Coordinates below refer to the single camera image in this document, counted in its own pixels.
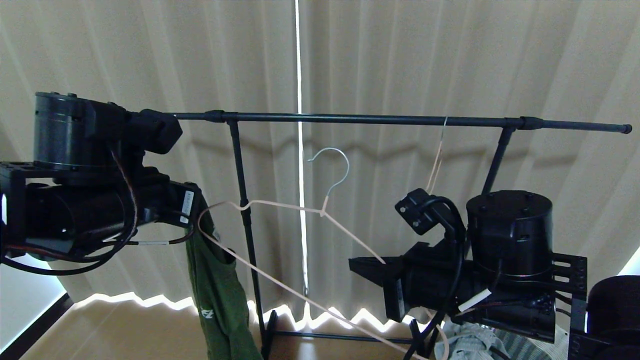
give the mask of horizontal rod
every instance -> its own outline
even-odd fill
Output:
[[[297,332],[297,331],[274,331],[274,335],[280,336],[298,336],[301,338],[321,338],[321,339],[335,339],[335,340],[351,340],[351,341],[368,341],[371,343],[377,343],[378,340],[369,338],[367,336],[351,336],[351,335],[336,335],[336,334],[318,334],[314,332]],[[387,339],[396,344],[410,344],[411,339]]]
[[[220,110],[205,113],[173,113],[177,119],[206,120],[211,122],[317,122],[330,124],[378,124],[378,125],[432,125],[472,127],[512,127],[521,130],[533,129],[571,129],[587,131],[606,131],[628,134],[631,125],[599,124],[594,122],[570,122],[542,120],[534,117],[433,117],[433,116],[397,116],[397,115],[336,115],[336,114],[293,114],[293,113],[235,113]]]

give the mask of brown floor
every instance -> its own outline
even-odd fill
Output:
[[[391,332],[405,336],[406,328],[400,325]],[[331,321],[315,331],[349,332]],[[282,360],[401,358],[400,352],[381,343],[292,337],[276,338],[271,354],[270,359]],[[42,359],[204,360],[206,346],[192,307],[174,311],[164,304],[142,307],[133,301],[94,301],[74,306],[22,356],[22,360]]]

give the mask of metal hook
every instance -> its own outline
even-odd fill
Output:
[[[329,188],[329,191],[326,192],[326,197],[329,197],[329,194],[331,194],[331,190],[333,190],[333,188],[335,188],[336,186],[340,185],[343,181],[345,181],[347,179],[347,176],[349,175],[349,169],[350,169],[350,165],[349,165],[349,158],[347,158],[346,154],[344,154],[344,152],[342,152],[342,150],[340,149],[336,149],[334,147],[325,147],[324,149],[318,151],[313,158],[310,158],[309,162],[314,161],[318,155],[320,155],[323,151],[325,150],[334,150],[337,151],[339,153],[342,154],[342,157],[344,157],[344,159],[347,161],[347,172],[344,174],[344,177],[342,177],[342,179],[340,181],[338,181],[337,183],[331,185],[331,187]]]

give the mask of curtain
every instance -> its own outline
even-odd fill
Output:
[[[290,1],[3,1],[0,3],[0,150],[2,160],[33,159],[37,91],[74,92],[131,111],[296,111],[294,7]],[[175,181],[192,181],[211,204],[239,202],[229,129],[182,122],[167,155],[145,164]],[[296,124],[240,124],[250,199],[298,203]],[[223,241],[247,258],[238,211],[213,213]],[[256,206],[258,264],[303,288],[300,215]],[[152,224],[136,240],[170,240],[180,229]],[[62,277],[72,299],[134,291],[146,299],[191,296],[184,245],[127,247],[107,265]],[[67,267],[58,263],[53,266]],[[249,271],[238,267],[253,298]],[[261,281],[265,309],[303,308]]]
[[[640,126],[640,4],[635,2],[302,1],[303,107],[311,113],[534,116]],[[394,210],[427,184],[439,127],[305,124],[305,153],[342,149],[347,180],[327,211],[382,256],[417,236]],[[480,194],[499,129],[451,127],[434,193],[465,204]],[[305,202],[322,206],[344,160],[305,165]],[[554,203],[554,250],[589,258],[589,286],[638,249],[637,135],[517,131],[494,190]],[[307,217],[309,296],[347,317],[385,310],[381,288],[351,273],[369,256],[337,228]]]

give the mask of cylindrical motor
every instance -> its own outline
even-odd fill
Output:
[[[512,280],[550,279],[553,265],[552,203],[518,190],[479,195],[467,202],[468,232],[474,262],[488,277],[499,260]]]
[[[108,117],[117,126],[127,112],[75,94],[36,93],[34,163],[58,170],[113,172],[115,164],[106,142],[90,136],[95,133],[96,116]]]

